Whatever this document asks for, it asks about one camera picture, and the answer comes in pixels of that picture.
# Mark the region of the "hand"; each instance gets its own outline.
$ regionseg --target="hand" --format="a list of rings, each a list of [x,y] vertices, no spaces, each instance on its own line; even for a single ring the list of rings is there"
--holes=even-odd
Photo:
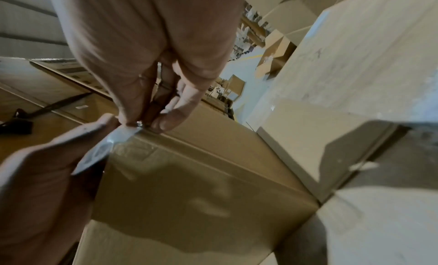
[[[74,56],[155,132],[183,122],[219,76],[244,0],[52,0]],[[157,62],[161,85],[154,97]]]
[[[56,265],[90,219],[102,175],[76,164],[119,124],[110,115],[51,142],[22,149],[0,166],[0,264]]]

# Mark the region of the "black object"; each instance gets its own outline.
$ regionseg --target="black object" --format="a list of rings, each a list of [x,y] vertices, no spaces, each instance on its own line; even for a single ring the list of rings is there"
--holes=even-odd
[[[88,93],[72,96],[67,99],[60,100],[59,102],[49,104],[48,106],[43,107],[32,113],[27,113],[26,111],[19,108],[15,111],[12,119],[0,125],[0,134],[31,134],[33,122],[28,121],[28,119],[32,119],[42,114],[51,112],[53,110],[57,110],[61,107],[64,107],[82,98],[85,98],[91,94],[92,92],[88,92]]]

